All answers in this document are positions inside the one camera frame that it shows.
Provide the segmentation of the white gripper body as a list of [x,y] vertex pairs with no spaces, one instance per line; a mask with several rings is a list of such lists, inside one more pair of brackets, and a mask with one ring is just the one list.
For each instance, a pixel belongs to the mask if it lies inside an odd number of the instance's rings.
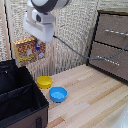
[[31,35],[33,35],[34,37],[36,37],[37,39],[39,39],[44,43],[49,43],[52,41],[54,34],[54,27],[52,24],[34,26],[33,24],[25,21],[23,23],[23,28],[28,33],[30,33]]

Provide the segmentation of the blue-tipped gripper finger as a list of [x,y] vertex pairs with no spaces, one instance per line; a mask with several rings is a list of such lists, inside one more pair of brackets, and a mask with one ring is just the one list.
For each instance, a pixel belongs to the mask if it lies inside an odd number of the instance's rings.
[[36,43],[35,43],[35,50],[39,50],[40,49],[40,44],[39,44],[39,42],[37,41]]

